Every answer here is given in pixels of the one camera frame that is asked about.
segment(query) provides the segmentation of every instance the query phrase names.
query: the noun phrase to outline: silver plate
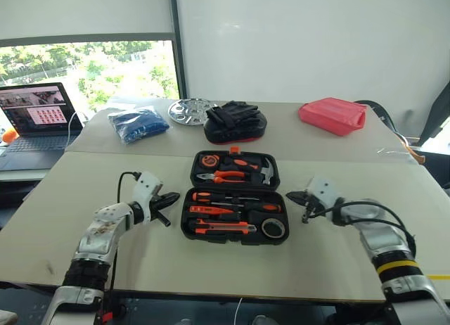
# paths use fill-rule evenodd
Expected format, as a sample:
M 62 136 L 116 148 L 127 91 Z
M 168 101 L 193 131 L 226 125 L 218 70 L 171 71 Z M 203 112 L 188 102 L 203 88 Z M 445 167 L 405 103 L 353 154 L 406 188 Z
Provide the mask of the silver plate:
M 178 123 L 188 126 L 203 125 L 206 111 L 217 105 L 202 98 L 187 98 L 173 103 L 168 110 L 169 116 Z

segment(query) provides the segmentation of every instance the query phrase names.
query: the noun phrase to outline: window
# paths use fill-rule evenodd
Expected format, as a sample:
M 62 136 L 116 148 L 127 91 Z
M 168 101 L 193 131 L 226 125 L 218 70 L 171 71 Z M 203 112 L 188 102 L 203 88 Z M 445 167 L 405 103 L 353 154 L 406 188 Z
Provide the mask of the window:
M 430 137 L 422 146 L 423 151 L 435 153 L 450 153 L 450 117 L 440 126 L 441 131 L 435 136 Z
M 0 87 L 62 82 L 90 117 L 111 96 L 179 98 L 172 41 L 0 47 Z

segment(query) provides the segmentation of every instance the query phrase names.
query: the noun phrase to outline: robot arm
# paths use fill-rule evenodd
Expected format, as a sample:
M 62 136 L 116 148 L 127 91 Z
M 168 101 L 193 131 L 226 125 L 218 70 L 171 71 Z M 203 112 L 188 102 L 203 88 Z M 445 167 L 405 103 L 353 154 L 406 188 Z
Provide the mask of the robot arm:
M 137 183 L 133 202 L 116 203 L 94 213 L 94 220 L 79 242 L 63 285 L 56 290 L 42 325 L 64 324 L 73 312 L 91 314 L 91 317 L 80 317 L 78 324 L 93 324 L 103 303 L 108 271 L 120 237 L 135 224 L 149 223 L 155 218 L 166 226 L 170 224 L 159 209 L 174 203 L 179 194 L 158 196 L 162 182 L 148 172 L 134 173 L 134 177 Z
M 361 242 L 381 280 L 389 303 L 385 310 L 393 324 L 450 324 L 449 309 L 415 261 L 415 249 L 411 251 L 415 244 L 406 242 L 401 229 L 392 223 L 371 221 L 385 220 L 385 210 L 374 200 L 366 199 L 361 204 L 355 202 L 355 205 L 340 208 L 345 205 L 345 199 L 330 181 L 319 177 L 314 177 L 305 191 L 291 192 L 287 197 L 305 206 L 304 223 L 324 215 L 335 225 L 351 224 L 359 230 Z

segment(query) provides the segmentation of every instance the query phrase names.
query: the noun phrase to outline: white table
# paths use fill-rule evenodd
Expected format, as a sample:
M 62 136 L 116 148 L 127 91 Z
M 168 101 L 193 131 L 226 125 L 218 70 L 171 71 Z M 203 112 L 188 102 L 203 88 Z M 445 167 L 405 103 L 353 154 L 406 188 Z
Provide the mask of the white table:
M 0 172 L 0 181 L 40 181 L 49 172 L 49 169 L 38 170 L 9 170 Z
M 193 295 L 237 295 L 325 301 L 383 300 L 377 274 L 351 227 L 325 219 L 301 223 L 301 207 L 285 199 L 290 237 L 279 246 L 191 241 L 180 230 L 181 204 L 191 188 L 192 157 L 69 152 L 60 159 L 0 232 L 2 281 L 58 285 L 79 238 L 99 207 L 115 202 L 125 170 L 148 170 L 162 192 L 181 199 L 165 211 L 172 226 L 140 225 L 120 241 L 116 287 Z M 331 179 L 348 199 L 374 198 L 396 211 L 416 235 L 418 262 L 450 300 L 450 200 L 417 164 L 279 160 L 283 196 L 315 174 Z M 122 197 L 130 198 L 132 181 Z
M 193 157 L 201 150 L 229 149 L 230 145 L 211 144 L 205 138 L 201 126 L 184 126 L 172 121 L 167 114 L 171 103 L 167 99 L 140 100 L 142 105 L 155 106 L 170 124 L 171 127 L 163 134 L 125 146 L 121 144 L 107 118 L 108 113 L 117 110 L 102 110 L 88 122 L 67 151 Z M 415 162 L 399 139 L 370 108 L 367 110 L 363 129 L 347 136 L 336 136 L 300 121 L 297 112 L 302 103 L 255 104 L 266 116 L 268 125 L 261 139 L 233 144 L 240 146 L 243 151 L 270 153 L 277 160 Z

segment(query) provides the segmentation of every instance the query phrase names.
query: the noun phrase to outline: pink plastic bag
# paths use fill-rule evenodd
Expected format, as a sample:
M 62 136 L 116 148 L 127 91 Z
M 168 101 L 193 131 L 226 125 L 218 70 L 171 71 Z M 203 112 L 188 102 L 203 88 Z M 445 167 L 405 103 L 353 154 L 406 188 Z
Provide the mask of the pink plastic bag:
M 300 107 L 298 116 L 303 122 L 344 136 L 364 127 L 366 107 L 338 98 L 323 98 Z

